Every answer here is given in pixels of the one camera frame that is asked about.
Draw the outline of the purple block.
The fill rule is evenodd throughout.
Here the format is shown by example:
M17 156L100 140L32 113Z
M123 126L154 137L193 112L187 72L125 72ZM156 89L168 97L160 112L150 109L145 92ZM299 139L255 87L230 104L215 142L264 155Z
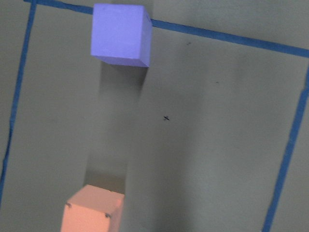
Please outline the purple block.
M150 66L152 22L142 5L96 3L91 55L111 65Z

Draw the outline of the orange block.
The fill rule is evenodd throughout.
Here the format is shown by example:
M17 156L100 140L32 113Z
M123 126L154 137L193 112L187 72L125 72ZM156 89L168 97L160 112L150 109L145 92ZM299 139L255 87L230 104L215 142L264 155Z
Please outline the orange block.
M64 207L62 232L118 232L125 195L85 185Z

